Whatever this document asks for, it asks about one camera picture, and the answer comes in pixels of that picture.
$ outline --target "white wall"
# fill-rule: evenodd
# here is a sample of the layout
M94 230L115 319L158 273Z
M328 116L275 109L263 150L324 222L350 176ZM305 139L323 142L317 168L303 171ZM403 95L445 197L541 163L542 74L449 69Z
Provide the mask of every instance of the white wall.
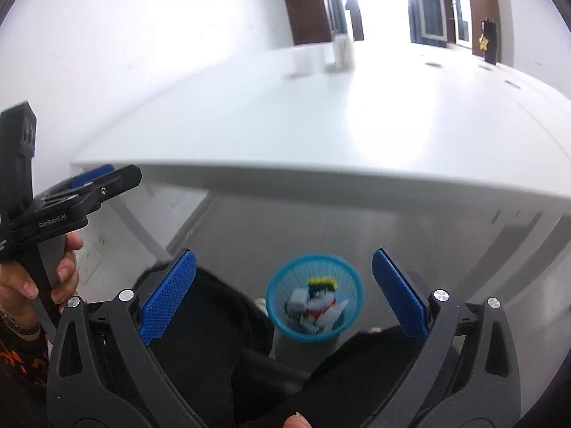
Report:
M571 98L571 33L553 2L498 1L504 62Z
M70 175L70 158L106 124L189 73L292 45L285 8L284 0L17 0L0 27L0 109L28 100L38 117L35 191ZM134 191L125 201L163 246L204 195ZM122 233L116 217L102 218ZM109 271L119 257L133 271L148 264L109 249Z

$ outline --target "bracelet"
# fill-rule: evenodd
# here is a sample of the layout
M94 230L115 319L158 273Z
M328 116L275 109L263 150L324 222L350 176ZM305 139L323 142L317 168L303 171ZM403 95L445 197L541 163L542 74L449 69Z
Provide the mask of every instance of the bracelet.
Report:
M16 323L16 321L8 314L2 306L0 306L0 319L7 325L7 327L14 333L22 336L31 336L38 333L39 324L34 326L21 326Z

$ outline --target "black pants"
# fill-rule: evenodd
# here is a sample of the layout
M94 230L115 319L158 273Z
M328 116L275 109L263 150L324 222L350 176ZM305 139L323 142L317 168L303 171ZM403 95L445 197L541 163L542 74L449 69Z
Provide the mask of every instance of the black pants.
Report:
M273 325L248 298L199 269L163 338L150 348L207 426L228 428L236 426L235 410L248 409L235 404L252 401L235 397L232 390L242 350L267 355L272 340ZM357 428L384 401L418 350L399 329L357 334L316 369L301 392L241 426L282 428L300 412L312 428ZM244 390L248 384L237 386Z

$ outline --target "basket rim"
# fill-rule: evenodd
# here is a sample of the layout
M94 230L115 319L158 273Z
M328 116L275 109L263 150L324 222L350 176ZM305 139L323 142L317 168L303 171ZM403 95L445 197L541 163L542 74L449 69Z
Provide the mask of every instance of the basket rim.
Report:
M283 277L285 277L286 274L289 273L290 270L293 270L299 265L316 261L328 261L340 265L345 270L345 272L349 275L349 277L353 280L353 283L355 284L355 289L357 291L357 304L352 316L346 318L343 324L340 327L335 328L335 330L328 331L327 333L322 333L322 334L304 334L290 329L282 322L281 319L279 319L273 306L273 297L275 296L275 291L279 283L281 282ZM359 316L359 313L361 312L361 309L363 307L364 298L365 298L365 291L363 287L363 280L357 269L355 269L345 259L339 257L338 255L313 253L296 257L290 260L288 263L284 264L276 271L276 273L270 279L268 287L266 289L266 309L268 311L268 315L272 323L284 335L296 341L317 342L317 341L328 340L334 336L337 336L343 331L347 330L347 328L349 328L355 322L355 320L357 320L357 317Z

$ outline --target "white window frame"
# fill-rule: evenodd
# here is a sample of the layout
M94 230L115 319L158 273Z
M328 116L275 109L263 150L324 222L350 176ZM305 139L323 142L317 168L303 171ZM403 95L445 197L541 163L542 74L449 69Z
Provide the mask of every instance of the white window frame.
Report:
M440 14L442 16L442 35L434 35L434 34L427 34L426 33L426 22L424 20L424 4L423 0L418 0L419 2L419 14L420 14L420 34L421 37L424 39L431 39L431 40L441 40L447 41L446 36L446 13L444 11L444 0L440 0Z
M468 41L461 40L459 37L459 30L458 30L458 12L456 12L456 0L452 0L452 8L454 9L454 27L456 30L456 44L460 45L461 47L466 47L472 49L472 7L470 5L470 0L462 1L463 8L468 10L469 18L467 20L468 23Z

